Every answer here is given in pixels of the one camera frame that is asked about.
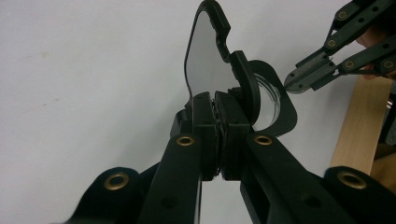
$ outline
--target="clear plastic lens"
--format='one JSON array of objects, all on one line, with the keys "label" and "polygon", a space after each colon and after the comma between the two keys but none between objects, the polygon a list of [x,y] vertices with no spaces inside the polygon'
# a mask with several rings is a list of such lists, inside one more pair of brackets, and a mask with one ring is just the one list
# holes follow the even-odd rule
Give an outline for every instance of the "clear plastic lens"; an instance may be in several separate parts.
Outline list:
[{"label": "clear plastic lens", "polygon": [[225,63],[219,54],[216,31],[204,11],[195,23],[186,61],[186,75],[192,97],[209,91],[214,98],[215,91],[227,92],[230,88],[239,87],[231,65]]},{"label": "clear plastic lens", "polygon": [[280,94],[264,77],[255,74],[260,89],[261,108],[260,115],[253,125],[254,130],[263,130],[269,127],[279,116]]}]

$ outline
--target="metal rivet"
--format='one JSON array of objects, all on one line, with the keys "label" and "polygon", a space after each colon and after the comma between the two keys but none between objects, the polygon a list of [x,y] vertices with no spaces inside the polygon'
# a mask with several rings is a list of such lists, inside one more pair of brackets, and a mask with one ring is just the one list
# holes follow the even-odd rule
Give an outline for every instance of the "metal rivet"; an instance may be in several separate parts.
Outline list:
[{"label": "metal rivet", "polygon": [[353,189],[365,189],[367,188],[367,183],[358,175],[351,172],[341,171],[337,175],[338,179],[345,185]]},{"label": "metal rivet", "polygon": [[338,13],[338,18],[343,19],[343,18],[345,18],[346,16],[347,16],[347,13],[346,13],[345,11],[342,11],[342,12]]},{"label": "metal rivet", "polygon": [[329,47],[334,47],[334,46],[335,46],[335,41],[329,40],[329,41],[327,42],[327,45],[328,45]]},{"label": "metal rivet", "polygon": [[353,67],[354,63],[352,61],[346,62],[346,67]]},{"label": "metal rivet", "polygon": [[[111,183],[112,180],[115,178],[121,178],[121,182],[117,184]],[[125,187],[129,182],[129,176],[123,172],[115,173],[111,176],[108,177],[108,179],[105,181],[105,188],[108,190],[117,190],[117,189],[122,189]]]},{"label": "metal rivet", "polygon": [[257,135],[254,137],[254,141],[262,146],[269,146],[272,144],[272,139],[265,135]]},{"label": "metal rivet", "polygon": [[393,62],[392,61],[386,61],[386,62],[384,62],[384,66],[386,68],[391,68],[391,67],[393,67]]},{"label": "metal rivet", "polygon": [[189,136],[181,136],[179,137],[176,142],[183,147],[188,147],[194,144],[194,139]]}]

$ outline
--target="wooden board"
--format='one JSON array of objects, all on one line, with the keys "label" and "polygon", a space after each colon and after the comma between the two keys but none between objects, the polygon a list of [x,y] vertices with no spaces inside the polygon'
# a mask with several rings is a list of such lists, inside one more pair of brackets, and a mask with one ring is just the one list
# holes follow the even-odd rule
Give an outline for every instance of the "wooden board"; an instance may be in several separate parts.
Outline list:
[{"label": "wooden board", "polygon": [[350,98],[331,167],[348,166],[370,174],[392,81],[359,77]]}]

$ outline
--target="white wall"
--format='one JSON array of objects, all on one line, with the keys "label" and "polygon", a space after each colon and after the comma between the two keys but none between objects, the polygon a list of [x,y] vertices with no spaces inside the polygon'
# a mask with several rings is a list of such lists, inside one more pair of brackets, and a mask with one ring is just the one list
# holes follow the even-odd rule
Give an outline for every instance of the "white wall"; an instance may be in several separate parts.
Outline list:
[{"label": "white wall", "polygon": [[[284,80],[321,47],[347,1],[219,2],[232,26],[229,49],[268,62]],[[199,4],[0,3],[0,223],[66,221],[104,170],[142,172],[161,159],[188,99],[183,61]],[[280,139],[318,175],[329,166],[354,80],[290,96],[299,120]],[[249,223],[239,183],[204,183],[201,220]]]}]

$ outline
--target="black plastic frame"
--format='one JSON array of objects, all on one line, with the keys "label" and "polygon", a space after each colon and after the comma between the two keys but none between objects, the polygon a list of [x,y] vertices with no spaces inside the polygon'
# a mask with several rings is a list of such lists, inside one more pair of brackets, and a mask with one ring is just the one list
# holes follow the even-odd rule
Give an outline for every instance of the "black plastic frame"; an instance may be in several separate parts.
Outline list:
[{"label": "black plastic frame", "polygon": [[243,101],[241,101],[241,103],[243,110],[249,122],[251,124],[254,124],[260,114],[261,99],[259,85],[248,65],[248,60],[245,57],[243,51],[238,50],[230,54],[230,51],[227,48],[226,39],[228,33],[230,33],[231,26],[230,23],[228,23],[219,3],[214,0],[205,0],[204,2],[202,2],[195,14],[189,45],[184,61],[184,75],[190,93],[190,100],[187,103],[187,106],[192,106],[192,94],[187,77],[186,66],[187,60],[189,59],[190,46],[195,31],[195,25],[200,13],[202,12],[207,13],[210,18],[210,22],[212,23],[212,26],[216,31],[216,45],[218,46],[219,54],[225,63],[229,63],[231,65],[233,69],[233,74],[235,75],[241,87],[241,92],[243,95]]},{"label": "black plastic frame", "polygon": [[274,68],[269,64],[258,60],[248,62],[254,74],[264,77],[271,83],[278,93],[280,103],[279,113],[273,123],[263,130],[256,130],[256,133],[271,134],[280,136],[290,132],[297,124],[297,112],[289,98],[286,90],[276,74]]}]

